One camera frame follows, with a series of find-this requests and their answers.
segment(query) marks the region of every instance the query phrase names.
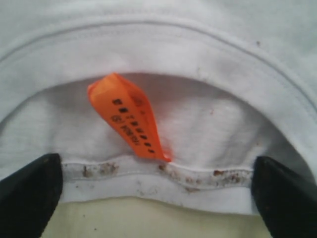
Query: orange label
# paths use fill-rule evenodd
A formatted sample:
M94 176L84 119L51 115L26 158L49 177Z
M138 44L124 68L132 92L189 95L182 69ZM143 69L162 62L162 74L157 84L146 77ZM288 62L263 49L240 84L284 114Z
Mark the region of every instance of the orange label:
M136 155L171 161L164 154L150 102L141 89L113 73L90 85L88 96L99 115Z

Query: white fabric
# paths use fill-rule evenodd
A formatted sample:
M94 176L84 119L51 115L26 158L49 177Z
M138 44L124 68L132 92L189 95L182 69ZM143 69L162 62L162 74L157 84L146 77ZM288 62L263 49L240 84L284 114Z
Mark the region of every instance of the white fabric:
M62 201L139 196L252 214L252 164L317 176L311 1L0 0L0 178L49 152ZM136 158L88 102L111 72L148 95L175 158Z

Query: white t-shirt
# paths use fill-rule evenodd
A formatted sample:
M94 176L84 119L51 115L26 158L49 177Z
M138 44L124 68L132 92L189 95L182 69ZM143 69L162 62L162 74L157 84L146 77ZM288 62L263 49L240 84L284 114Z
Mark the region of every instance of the white t-shirt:
M137 196L253 214L252 166L317 176L311 0L0 0L0 178L45 153L61 201ZM137 158L94 111L112 72L140 87L174 158Z

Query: beige surface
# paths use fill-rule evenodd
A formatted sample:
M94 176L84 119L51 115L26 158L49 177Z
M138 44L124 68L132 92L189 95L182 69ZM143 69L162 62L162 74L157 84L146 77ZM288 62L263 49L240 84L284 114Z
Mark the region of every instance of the beige surface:
M137 199L57 207L43 238L269 238L260 217L204 213Z

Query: orange tag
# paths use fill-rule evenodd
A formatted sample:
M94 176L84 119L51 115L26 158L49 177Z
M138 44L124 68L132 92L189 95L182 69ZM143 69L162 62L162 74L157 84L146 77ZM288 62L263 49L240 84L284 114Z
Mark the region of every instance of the orange tag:
M141 89L113 73L90 85L88 96L138 156L171 161L163 152L150 102Z

